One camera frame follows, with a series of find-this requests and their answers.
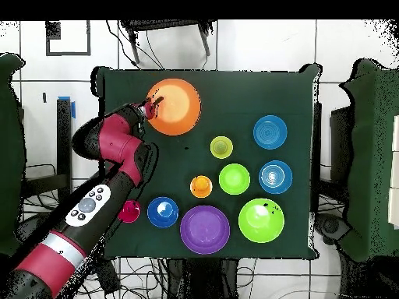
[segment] blue cup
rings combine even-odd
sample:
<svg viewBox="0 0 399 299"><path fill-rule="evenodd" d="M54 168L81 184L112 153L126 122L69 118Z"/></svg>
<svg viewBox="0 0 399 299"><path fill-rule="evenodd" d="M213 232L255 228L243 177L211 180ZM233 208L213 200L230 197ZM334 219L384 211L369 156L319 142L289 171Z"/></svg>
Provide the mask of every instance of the blue cup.
<svg viewBox="0 0 399 299"><path fill-rule="evenodd" d="M178 206L168 197L156 197L147 208L150 222L159 228L168 228L178 219Z"/></svg>

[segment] green tablecloth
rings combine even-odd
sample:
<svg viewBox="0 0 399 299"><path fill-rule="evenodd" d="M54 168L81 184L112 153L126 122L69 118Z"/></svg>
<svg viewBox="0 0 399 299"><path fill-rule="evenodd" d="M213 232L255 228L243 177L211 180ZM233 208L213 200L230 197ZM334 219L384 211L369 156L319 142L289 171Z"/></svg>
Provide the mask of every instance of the green tablecloth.
<svg viewBox="0 0 399 299"><path fill-rule="evenodd" d="M259 257L314 259L308 246L309 176L312 135L314 82L318 65L299 72L204 72L110 70L97 73L97 92L104 93L105 112L125 103L140 102L157 82L166 78L184 79L201 97L202 113L197 125L180 136L166 136L146 126L146 142L155 142L160 156L154 176L139 202L143 211L135 223L123 223L106 246L107 256L173 257L198 256L180 238L180 222L194 206L210 205L220 209L230 222L228 243L213 257ZM260 148L252 131L256 121L267 114L281 117L288 127L284 145L275 150ZM234 143L233 154L219 160L210 153L210 141L225 135ZM281 195L271 195L260 187L260 168L271 160L282 160L293 172L292 186ZM227 195L218 184L221 169L230 163L244 165L251 184L241 195ZM195 198L189 184L196 175L206 175L214 189L205 199ZM176 201L179 218L167 229L153 226L147 219L147 206L157 196ZM254 198L273 199L283 210L285 226L281 235L266 244L244 238L238 228L240 209Z"/></svg>

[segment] orange bowl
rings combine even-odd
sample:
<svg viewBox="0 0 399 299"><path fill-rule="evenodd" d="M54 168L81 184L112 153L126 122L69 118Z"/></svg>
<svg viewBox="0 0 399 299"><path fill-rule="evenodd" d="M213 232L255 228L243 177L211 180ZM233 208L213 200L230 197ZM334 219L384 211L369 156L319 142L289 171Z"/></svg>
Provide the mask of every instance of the orange bowl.
<svg viewBox="0 0 399 299"><path fill-rule="evenodd" d="M165 135L181 135L193 128L201 114L201 100L196 89L185 80L165 79L155 84L147 97L157 104L155 117L149 123Z"/></svg>

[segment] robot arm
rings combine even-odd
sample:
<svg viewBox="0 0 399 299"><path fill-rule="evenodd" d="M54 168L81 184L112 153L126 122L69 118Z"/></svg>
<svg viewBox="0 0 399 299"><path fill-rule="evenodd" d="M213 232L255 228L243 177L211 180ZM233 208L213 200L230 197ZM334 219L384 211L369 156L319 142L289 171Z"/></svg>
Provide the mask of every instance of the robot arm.
<svg viewBox="0 0 399 299"><path fill-rule="evenodd" d="M133 188L143 183L150 147L137 136L154 116L149 99L95 118L72 138L80 156L108 160L118 171L88 189L85 196L11 272L5 299L55 299L82 261L112 225Z"/></svg>

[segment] green bowl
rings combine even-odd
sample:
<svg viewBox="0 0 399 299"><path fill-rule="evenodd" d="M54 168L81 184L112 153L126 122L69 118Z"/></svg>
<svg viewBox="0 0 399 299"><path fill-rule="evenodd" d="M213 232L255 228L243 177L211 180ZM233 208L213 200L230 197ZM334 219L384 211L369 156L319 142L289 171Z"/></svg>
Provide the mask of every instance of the green bowl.
<svg viewBox="0 0 399 299"><path fill-rule="evenodd" d="M250 241L267 243L283 230L284 214L281 207L270 199L253 199L241 209L238 225Z"/></svg>
<svg viewBox="0 0 399 299"><path fill-rule="evenodd" d="M219 185L230 195L242 194L250 183L249 172L240 164L229 164L219 174Z"/></svg>

